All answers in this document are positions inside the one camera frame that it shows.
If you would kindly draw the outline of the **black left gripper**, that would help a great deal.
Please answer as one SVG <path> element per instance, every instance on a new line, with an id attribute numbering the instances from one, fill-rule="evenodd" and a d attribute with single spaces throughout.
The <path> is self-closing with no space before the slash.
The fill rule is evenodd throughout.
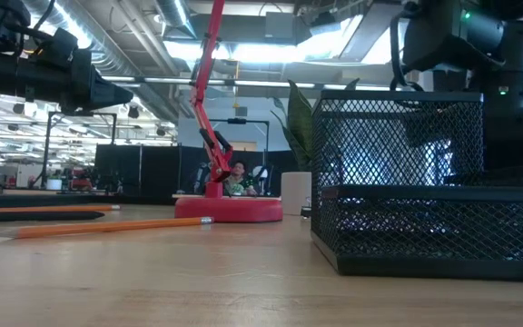
<path id="1" fill-rule="evenodd" d="M 77 109 L 96 110 L 118 104 L 128 104 L 133 93 L 121 86 L 94 77 L 96 70 L 92 65 L 92 53 L 76 49 L 70 63 L 67 90 L 61 95 L 60 108 L 64 113 Z"/>

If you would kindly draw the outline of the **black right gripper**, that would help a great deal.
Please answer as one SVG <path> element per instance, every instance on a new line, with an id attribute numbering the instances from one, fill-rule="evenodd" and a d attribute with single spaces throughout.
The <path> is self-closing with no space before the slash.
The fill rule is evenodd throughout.
<path id="1" fill-rule="evenodd" d="M 409 17 L 402 62 L 426 71 L 439 67 L 473 70 L 484 64 L 502 66 L 505 24 L 474 5 L 422 5 Z M 452 108 L 424 108 L 401 120 L 407 143 L 420 147 L 452 136 Z"/>

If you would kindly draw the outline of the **orange pencil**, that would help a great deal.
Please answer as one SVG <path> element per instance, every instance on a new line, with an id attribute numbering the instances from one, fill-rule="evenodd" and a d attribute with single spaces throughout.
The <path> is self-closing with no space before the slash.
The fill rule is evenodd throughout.
<path id="1" fill-rule="evenodd" d="M 0 213 L 36 213 L 36 212 L 110 212 L 119 211 L 117 204 L 98 205 L 67 205 L 67 206 L 39 206 L 39 207 L 7 207 L 0 208 Z"/>
<path id="2" fill-rule="evenodd" d="M 0 231 L 0 237 L 10 239 L 40 238 L 85 233 L 111 233 L 167 227 L 205 225 L 214 223 L 212 217 L 175 218 L 163 220 L 122 221 L 111 223 L 70 223 L 15 227 Z"/>

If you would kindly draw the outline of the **black mesh desk organizer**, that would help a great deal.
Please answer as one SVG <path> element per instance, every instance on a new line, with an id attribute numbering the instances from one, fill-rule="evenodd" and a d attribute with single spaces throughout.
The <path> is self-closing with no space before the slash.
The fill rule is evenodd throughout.
<path id="1" fill-rule="evenodd" d="M 410 147 L 428 107 L 451 139 Z M 523 281 L 523 166 L 485 170 L 480 94 L 325 91 L 312 119 L 311 237 L 338 273 Z"/>

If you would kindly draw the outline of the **black room divider panels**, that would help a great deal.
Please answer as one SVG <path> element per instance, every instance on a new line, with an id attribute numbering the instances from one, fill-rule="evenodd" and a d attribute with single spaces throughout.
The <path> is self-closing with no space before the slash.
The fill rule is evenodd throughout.
<path id="1" fill-rule="evenodd" d="M 256 167 L 267 170 L 264 191 L 281 193 L 281 175 L 296 172 L 292 151 L 234 151 L 230 164 L 242 162 L 246 173 L 256 176 Z M 205 150 L 190 146 L 109 145 L 96 147 L 94 170 L 97 188 L 124 196 L 171 198 L 176 193 L 202 194 L 209 180 L 209 157 Z"/>

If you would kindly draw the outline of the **black pen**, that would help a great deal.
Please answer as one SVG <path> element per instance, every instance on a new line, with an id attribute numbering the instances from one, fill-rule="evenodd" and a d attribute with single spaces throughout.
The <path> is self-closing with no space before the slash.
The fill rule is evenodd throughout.
<path id="1" fill-rule="evenodd" d="M 100 212 L 20 212 L 0 213 L 0 223 L 7 222 L 47 222 L 47 221 L 86 221 L 104 217 Z"/>

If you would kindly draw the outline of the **snake plant in white pot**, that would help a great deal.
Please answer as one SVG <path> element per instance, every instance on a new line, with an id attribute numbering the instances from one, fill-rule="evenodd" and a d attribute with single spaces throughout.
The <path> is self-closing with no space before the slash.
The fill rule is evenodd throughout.
<path id="1" fill-rule="evenodd" d="M 311 160 L 312 160 L 312 114 L 313 106 L 292 80 L 288 81 L 290 92 L 287 106 L 273 98 L 271 111 L 281 126 L 284 138 L 294 155 L 297 172 L 281 175 L 281 204 L 287 215 L 301 215 L 303 207 L 311 210 Z"/>

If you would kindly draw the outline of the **person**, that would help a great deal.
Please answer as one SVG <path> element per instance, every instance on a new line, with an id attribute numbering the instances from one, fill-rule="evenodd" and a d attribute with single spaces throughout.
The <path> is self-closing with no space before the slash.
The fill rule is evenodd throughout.
<path id="1" fill-rule="evenodd" d="M 254 179 L 247 174 L 246 164 L 242 161 L 236 161 L 231 169 L 231 174 L 223 182 L 224 191 L 229 196 L 257 196 L 258 193 L 254 187 Z"/>

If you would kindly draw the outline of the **red desk lamp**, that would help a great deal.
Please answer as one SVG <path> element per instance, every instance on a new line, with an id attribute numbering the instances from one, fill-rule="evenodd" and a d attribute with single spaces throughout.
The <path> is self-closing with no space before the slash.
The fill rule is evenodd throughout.
<path id="1" fill-rule="evenodd" d="M 210 218 L 215 223 L 278 222 L 283 218 L 280 200 L 235 197 L 224 191 L 224 181 L 231 174 L 230 160 L 233 148 L 218 131 L 212 128 L 204 109 L 204 98 L 213 67 L 212 53 L 220 42 L 218 34 L 224 3 L 225 0 L 213 0 L 210 22 L 203 38 L 202 57 L 196 68 L 192 92 L 192 107 L 204 142 L 204 149 L 211 163 L 210 180 L 205 185 L 203 196 L 183 196 L 178 199 L 174 214 L 177 218 Z"/>

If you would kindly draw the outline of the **black aluminium table frame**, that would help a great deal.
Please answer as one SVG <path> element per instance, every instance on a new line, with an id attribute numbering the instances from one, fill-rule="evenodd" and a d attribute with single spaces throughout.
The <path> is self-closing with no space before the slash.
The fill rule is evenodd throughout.
<path id="1" fill-rule="evenodd" d="M 128 196 L 92 194 L 0 194 L 0 208 L 56 206 L 88 203 L 175 205 L 171 196 Z"/>

